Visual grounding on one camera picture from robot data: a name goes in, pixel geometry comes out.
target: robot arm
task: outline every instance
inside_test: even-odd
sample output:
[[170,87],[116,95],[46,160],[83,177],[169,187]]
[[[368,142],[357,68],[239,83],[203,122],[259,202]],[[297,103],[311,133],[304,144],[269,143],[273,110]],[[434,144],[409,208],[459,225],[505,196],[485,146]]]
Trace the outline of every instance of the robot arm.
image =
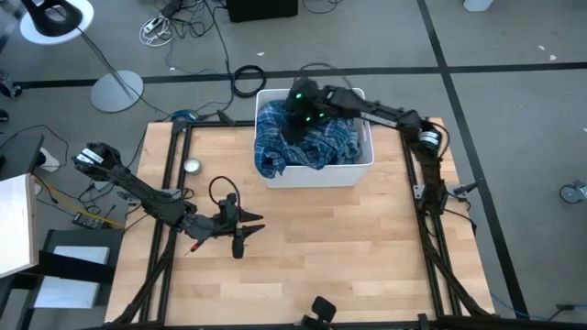
[[106,143],[88,143],[73,158],[75,169],[95,181],[112,182],[140,199],[145,212],[178,232],[196,240],[192,251],[209,237],[233,236],[233,257],[240,259],[244,253],[246,237],[265,225],[242,226],[240,223],[262,219],[240,208],[237,196],[231,193],[218,202],[220,212],[207,217],[197,214],[197,207],[183,199],[183,194],[172,196],[157,191],[134,176],[120,159],[120,153]]
[[[442,215],[449,193],[444,180],[440,178],[440,162],[445,150],[439,153],[442,134],[436,124],[420,117],[416,110],[405,111],[365,101],[349,89],[325,86],[318,89],[317,83],[300,79],[293,85],[285,101],[288,126],[282,128],[282,135],[290,144],[299,142],[311,127],[326,118],[362,118],[373,123],[396,129],[403,136],[407,146],[420,163],[424,178],[424,191],[418,199],[418,209],[429,215]],[[459,280],[452,274],[429,235],[421,235],[424,253],[434,262],[438,270],[471,315],[488,316],[467,293]]]

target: wooden tabletop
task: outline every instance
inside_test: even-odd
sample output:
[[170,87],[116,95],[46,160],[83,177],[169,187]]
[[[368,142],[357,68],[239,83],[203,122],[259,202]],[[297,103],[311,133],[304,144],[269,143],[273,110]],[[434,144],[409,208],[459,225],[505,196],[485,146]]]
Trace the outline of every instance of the wooden tabletop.
[[[297,323],[317,295],[337,306],[339,323],[409,321],[420,313],[434,318],[400,137],[380,126],[372,131],[375,163],[357,186],[268,189],[253,164],[253,127],[194,129],[190,156],[202,161],[203,171],[186,177],[185,187],[195,191],[191,202],[203,215],[217,213],[207,187],[215,176],[226,175],[240,189],[243,208],[264,215],[256,223],[266,227],[248,238],[241,260],[231,258],[228,237],[210,239],[184,257],[194,242],[179,235],[165,324]],[[170,138],[171,124],[149,125],[138,176],[156,188]],[[180,137],[172,184],[182,147]],[[449,184],[459,182],[450,152],[442,176]],[[227,193],[230,186],[218,181],[215,198]],[[447,208],[466,214],[454,200]],[[135,212],[127,225],[141,216]],[[453,214],[442,215],[442,223],[455,275],[481,307],[492,311],[471,225]],[[145,279],[153,228],[153,219],[146,218],[125,233],[106,321],[120,315]],[[160,288],[154,290],[151,318]]]

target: plaid cloth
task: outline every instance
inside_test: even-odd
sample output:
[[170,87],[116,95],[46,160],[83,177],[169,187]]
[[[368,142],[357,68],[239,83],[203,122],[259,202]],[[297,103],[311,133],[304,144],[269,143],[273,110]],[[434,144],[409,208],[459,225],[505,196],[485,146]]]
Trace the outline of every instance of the plaid cloth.
[[273,101],[257,114],[255,166],[260,175],[272,179],[286,165],[305,165],[322,170],[326,165],[354,164],[360,156],[359,135],[352,119],[330,119],[308,130],[296,146],[288,145],[281,128],[286,124],[285,101]]

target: small round object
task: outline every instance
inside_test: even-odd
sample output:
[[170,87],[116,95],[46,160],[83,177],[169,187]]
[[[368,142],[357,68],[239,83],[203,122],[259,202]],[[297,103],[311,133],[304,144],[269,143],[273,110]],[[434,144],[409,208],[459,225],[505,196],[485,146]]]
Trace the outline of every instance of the small round object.
[[560,188],[560,197],[569,204],[578,204],[583,201],[572,184],[565,184]]
[[183,163],[183,169],[188,174],[197,175],[202,171],[202,163],[198,159],[188,159]]

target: white plastic bin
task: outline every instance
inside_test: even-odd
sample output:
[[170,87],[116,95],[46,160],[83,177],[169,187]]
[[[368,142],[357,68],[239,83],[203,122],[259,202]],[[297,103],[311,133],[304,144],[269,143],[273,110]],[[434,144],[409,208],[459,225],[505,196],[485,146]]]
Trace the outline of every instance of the white plastic bin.
[[[360,88],[354,91],[365,98]],[[268,89],[257,93],[255,111],[255,137],[257,136],[257,112],[268,102],[285,100],[289,89]],[[306,166],[287,166],[283,175],[277,173],[275,178],[263,178],[269,188],[321,188],[321,187],[351,187],[357,184],[360,178],[373,164],[373,140],[369,122],[355,119],[355,129],[359,134],[361,156],[355,164],[326,165],[322,170],[310,169]]]

